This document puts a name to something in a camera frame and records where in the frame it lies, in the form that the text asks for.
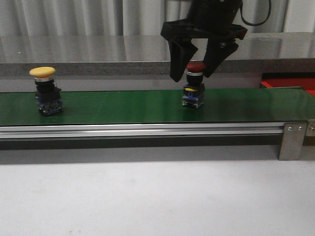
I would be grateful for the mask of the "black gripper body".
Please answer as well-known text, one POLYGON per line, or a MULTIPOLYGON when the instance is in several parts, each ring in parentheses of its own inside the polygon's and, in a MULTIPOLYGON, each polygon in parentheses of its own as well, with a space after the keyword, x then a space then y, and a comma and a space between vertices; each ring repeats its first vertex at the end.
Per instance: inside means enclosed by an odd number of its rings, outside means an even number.
POLYGON ((193 0, 186 18, 163 23, 161 36, 242 40, 248 30, 233 24, 240 5, 240 0, 193 0))

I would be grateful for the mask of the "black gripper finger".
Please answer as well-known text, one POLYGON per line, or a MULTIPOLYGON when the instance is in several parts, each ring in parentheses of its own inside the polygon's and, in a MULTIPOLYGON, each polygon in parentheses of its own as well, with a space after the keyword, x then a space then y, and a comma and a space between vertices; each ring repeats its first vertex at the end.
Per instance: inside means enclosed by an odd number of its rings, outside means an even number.
POLYGON ((209 78, 219 65, 231 54, 233 54, 239 45, 234 38, 228 40, 208 39, 206 53, 203 63, 206 68, 203 70, 204 76, 209 78))
POLYGON ((197 52, 191 38, 174 38, 168 41, 170 50, 170 77, 179 82, 186 69, 187 64, 197 52))

